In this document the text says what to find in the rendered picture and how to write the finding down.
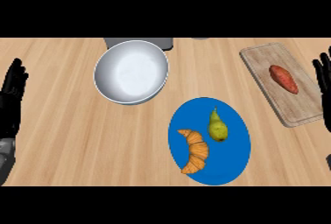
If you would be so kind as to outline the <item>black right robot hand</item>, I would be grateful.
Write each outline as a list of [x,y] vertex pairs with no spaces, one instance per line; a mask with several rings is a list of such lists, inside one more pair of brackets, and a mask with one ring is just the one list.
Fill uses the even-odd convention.
[[325,128],[331,132],[331,46],[328,47],[328,52],[322,52],[319,59],[313,60],[313,67],[322,93]]

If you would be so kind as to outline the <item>grey appliance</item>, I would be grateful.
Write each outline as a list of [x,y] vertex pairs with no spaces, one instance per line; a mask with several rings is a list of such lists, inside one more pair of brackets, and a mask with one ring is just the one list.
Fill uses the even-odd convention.
[[112,52],[145,52],[173,48],[173,38],[104,38]]

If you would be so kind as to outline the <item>orange croissant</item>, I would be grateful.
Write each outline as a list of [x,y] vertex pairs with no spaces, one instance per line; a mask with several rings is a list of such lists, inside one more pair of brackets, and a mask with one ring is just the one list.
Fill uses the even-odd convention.
[[210,156],[210,147],[203,140],[203,134],[197,130],[179,129],[177,132],[186,139],[189,146],[189,160],[180,172],[183,174],[194,174],[206,167],[206,160]]

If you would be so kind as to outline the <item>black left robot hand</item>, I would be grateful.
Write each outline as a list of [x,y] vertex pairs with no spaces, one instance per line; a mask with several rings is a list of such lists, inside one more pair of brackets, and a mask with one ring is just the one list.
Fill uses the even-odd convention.
[[21,101],[27,87],[28,73],[22,60],[15,58],[5,75],[0,89],[0,138],[15,138],[21,124]]

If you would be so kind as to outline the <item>wooden cutting board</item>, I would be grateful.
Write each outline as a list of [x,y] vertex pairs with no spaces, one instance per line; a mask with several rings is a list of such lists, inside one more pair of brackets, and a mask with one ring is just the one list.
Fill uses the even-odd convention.
[[293,128],[322,119],[319,87],[285,46],[251,46],[240,55],[284,126]]

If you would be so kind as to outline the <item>red sweet potato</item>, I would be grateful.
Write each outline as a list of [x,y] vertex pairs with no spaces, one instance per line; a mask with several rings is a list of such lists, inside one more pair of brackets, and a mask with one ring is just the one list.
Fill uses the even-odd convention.
[[294,95],[299,94],[299,87],[296,85],[296,80],[290,72],[278,65],[271,65],[269,73],[274,81],[279,86]]

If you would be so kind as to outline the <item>green pear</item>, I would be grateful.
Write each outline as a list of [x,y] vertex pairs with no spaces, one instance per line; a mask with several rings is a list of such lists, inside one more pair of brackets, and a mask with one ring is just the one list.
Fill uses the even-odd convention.
[[210,123],[209,123],[210,137],[216,142],[222,142],[228,138],[228,126],[220,119],[217,109],[211,111]]

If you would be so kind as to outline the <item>blue plate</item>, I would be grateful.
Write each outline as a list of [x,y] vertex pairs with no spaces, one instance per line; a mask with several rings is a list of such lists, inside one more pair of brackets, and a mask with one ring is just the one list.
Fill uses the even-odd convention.
[[[209,134],[210,115],[216,111],[229,130],[223,142],[216,142]],[[214,98],[201,97],[186,101],[170,119],[169,146],[175,162],[180,168],[189,162],[189,145],[179,130],[195,130],[201,133],[210,149],[204,168],[188,174],[206,185],[229,183],[241,175],[251,154],[251,138],[244,119],[234,108]]]

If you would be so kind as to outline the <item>white bowl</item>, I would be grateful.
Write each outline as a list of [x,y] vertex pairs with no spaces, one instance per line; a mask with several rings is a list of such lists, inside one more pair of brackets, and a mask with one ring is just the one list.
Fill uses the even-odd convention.
[[123,105],[151,100],[169,79],[170,64],[164,51],[145,40],[114,45],[102,54],[93,71],[101,95]]

